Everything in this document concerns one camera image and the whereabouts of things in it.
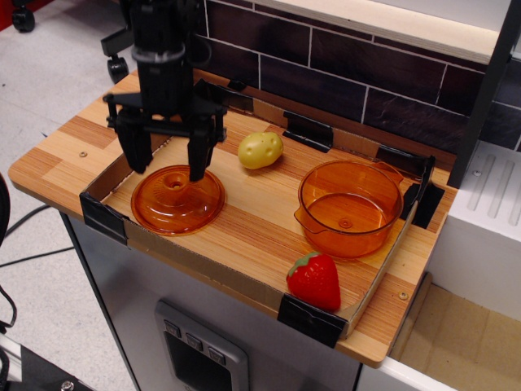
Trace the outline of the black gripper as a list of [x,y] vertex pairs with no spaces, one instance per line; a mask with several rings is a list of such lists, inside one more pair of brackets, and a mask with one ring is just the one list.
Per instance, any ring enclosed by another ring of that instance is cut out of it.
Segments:
[[129,167],[143,174],[152,160],[151,134],[189,138],[190,181],[204,178],[215,143],[226,139],[219,103],[194,92],[193,68],[186,53],[133,50],[138,61],[139,91],[106,94],[107,124],[116,131]]

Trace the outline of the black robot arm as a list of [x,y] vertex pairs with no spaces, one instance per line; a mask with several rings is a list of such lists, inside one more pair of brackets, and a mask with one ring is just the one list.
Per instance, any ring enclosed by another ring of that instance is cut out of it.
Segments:
[[107,124],[129,167],[142,174],[152,160],[151,136],[188,138],[190,180],[203,179],[212,150],[225,140],[226,109],[195,90],[193,45],[197,1],[132,1],[129,19],[139,91],[107,94]]

